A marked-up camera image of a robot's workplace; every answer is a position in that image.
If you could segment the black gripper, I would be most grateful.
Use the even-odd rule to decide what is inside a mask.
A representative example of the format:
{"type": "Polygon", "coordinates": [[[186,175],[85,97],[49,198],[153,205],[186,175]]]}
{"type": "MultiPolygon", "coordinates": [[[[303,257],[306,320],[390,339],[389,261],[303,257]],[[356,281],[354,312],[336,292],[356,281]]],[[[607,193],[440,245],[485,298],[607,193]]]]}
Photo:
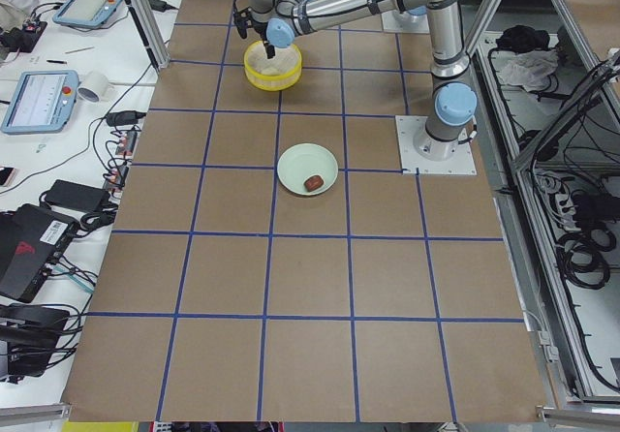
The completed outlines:
{"type": "Polygon", "coordinates": [[[267,25],[268,25],[267,22],[254,22],[253,29],[261,37],[261,40],[263,41],[266,58],[272,59],[275,57],[275,47],[268,41],[268,37],[266,34],[267,25]]]}

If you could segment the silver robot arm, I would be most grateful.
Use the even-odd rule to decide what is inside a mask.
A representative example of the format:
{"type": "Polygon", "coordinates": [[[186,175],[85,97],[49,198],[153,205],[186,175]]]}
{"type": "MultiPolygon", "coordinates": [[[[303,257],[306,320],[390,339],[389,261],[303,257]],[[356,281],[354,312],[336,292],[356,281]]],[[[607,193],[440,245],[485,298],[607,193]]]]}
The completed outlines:
{"type": "Polygon", "coordinates": [[[234,9],[233,21],[241,38],[248,29],[261,37],[267,57],[287,48],[295,38],[389,11],[427,12],[434,77],[433,111],[414,136],[417,153],[445,161],[460,145],[460,134],[473,119],[478,99],[462,81],[470,57],[466,51],[459,0],[248,0],[234,9]]]}

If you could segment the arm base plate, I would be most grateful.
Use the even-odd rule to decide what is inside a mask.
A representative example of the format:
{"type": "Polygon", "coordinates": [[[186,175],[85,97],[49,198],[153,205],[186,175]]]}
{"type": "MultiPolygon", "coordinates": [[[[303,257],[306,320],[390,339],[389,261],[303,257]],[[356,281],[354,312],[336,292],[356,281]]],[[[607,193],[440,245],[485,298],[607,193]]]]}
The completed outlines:
{"type": "Polygon", "coordinates": [[[411,15],[409,12],[390,11],[382,13],[383,30],[398,34],[429,34],[427,14],[411,15]]]}
{"type": "Polygon", "coordinates": [[[403,174],[475,176],[469,134],[462,128],[453,141],[437,141],[425,130],[426,116],[397,115],[396,134],[403,174]]]}

